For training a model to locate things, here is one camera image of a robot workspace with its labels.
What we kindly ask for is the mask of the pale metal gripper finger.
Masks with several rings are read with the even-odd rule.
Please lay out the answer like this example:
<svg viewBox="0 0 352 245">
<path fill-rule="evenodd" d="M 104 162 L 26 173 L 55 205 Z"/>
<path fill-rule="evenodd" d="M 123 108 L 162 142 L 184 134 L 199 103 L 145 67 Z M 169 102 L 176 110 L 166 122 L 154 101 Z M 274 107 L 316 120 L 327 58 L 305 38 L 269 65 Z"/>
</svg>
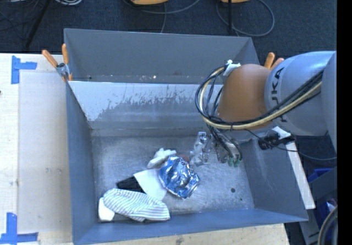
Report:
<svg viewBox="0 0 352 245">
<path fill-rule="evenodd" d="M 194 151 L 190 152 L 190 164 L 193 166 L 203 166 L 210 164 L 210 155 L 209 153 L 196 153 Z"/>
<path fill-rule="evenodd" d="M 209 154 L 211 152 L 211 136 L 206 132 L 198 132 L 195 143 L 194 152 L 196 154 L 205 153 Z"/>
</svg>

